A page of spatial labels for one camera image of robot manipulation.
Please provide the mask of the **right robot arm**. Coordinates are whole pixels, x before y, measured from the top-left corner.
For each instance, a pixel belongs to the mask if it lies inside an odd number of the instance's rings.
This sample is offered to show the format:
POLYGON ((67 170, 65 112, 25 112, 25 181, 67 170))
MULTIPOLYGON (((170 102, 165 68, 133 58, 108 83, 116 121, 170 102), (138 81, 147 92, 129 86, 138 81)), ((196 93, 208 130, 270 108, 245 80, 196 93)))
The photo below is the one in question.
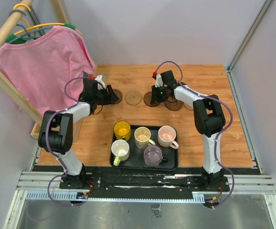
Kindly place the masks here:
POLYGON ((207 191, 213 190, 224 177, 220 157, 220 134, 225 125, 225 116, 218 97, 201 94, 183 83, 178 83, 172 71, 161 74, 154 72, 153 78, 155 85, 152 86, 152 104, 165 102, 171 97, 193 108, 194 124, 202 135, 204 144, 201 185, 207 191))

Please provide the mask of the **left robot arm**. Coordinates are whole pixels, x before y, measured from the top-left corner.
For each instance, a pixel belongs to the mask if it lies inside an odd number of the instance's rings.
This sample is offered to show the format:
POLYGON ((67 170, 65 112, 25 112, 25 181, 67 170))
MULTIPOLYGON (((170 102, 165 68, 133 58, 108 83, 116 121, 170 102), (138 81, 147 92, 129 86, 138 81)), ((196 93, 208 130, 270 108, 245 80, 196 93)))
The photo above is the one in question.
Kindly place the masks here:
POLYGON ((70 187, 81 189, 87 184, 85 166, 77 158, 73 144, 73 125, 79 120, 94 114, 97 106, 114 104, 119 97, 111 85, 104 83, 104 76, 95 79, 81 77, 83 91, 74 104, 59 111, 46 111, 43 115, 38 136, 39 147, 51 153, 62 165, 62 178, 70 187))

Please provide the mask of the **woven rattan coaster back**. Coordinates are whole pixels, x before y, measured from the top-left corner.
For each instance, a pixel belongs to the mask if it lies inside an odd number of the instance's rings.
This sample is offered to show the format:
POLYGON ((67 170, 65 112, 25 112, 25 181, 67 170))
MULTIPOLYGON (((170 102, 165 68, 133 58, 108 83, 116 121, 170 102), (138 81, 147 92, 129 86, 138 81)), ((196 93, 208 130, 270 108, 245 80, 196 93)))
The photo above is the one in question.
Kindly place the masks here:
POLYGON ((125 95, 125 101, 129 105, 138 105, 142 99, 142 94, 139 91, 129 91, 125 95))

